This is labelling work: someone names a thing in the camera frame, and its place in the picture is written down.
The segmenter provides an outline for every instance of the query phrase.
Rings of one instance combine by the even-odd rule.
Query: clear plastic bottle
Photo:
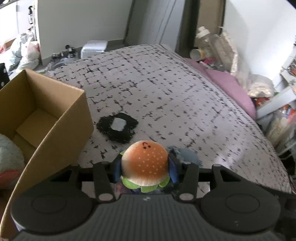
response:
[[[219,36],[216,34],[211,34],[209,30],[207,30],[204,26],[201,26],[198,28],[196,38],[198,39],[198,47],[210,53],[214,66],[218,70],[224,71],[224,66],[215,48],[215,43],[219,40]]]

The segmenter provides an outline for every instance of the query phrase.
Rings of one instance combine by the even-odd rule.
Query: circular pad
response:
[[[276,224],[281,207],[275,196],[248,183],[224,182],[207,193],[201,210],[213,226],[233,233],[256,233]]]
[[[11,207],[18,229],[42,234],[71,230],[91,211],[91,199],[66,182],[36,185],[17,197]]]

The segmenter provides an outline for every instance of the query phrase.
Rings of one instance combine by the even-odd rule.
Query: pink item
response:
[[[202,64],[192,59],[185,58],[186,62],[207,76],[218,85],[229,97],[231,97],[252,119],[256,119],[256,108],[247,93],[236,82],[235,77],[228,73],[207,69]]]
[[[0,188],[8,188],[10,186],[10,183],[16,178],[18,178],[20,174],[20,170],[10,170],[0,173]]]

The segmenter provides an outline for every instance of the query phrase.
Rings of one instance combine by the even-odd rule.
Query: green lettuce felt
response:
[[[140,187],[139,185],[130,182],[125,177],[122,177],[122,183],[124,184],[124,186],[126,186],[129,189],[137,189]]]
[[[161,188],[164,188],[168,182],[170,181],[170,177],[168,176],[162,183],[159,184]]]
[[[147,192],[152,192],[158,187],[158,184],[154,186],[149,186],[149,187],[141,187],[141,192],[142,193],[147,193]]]

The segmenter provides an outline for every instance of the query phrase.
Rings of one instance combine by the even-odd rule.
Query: plush toy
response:
[[[121,167],[123,184],[129,189],[141,188],[143,193],[165,187],[170,180],[168,153],[153,141],[132,144],[122,156]]]
[[[0,188],[14,188],[24,167],[21,150],[8,137],[0,134]]]

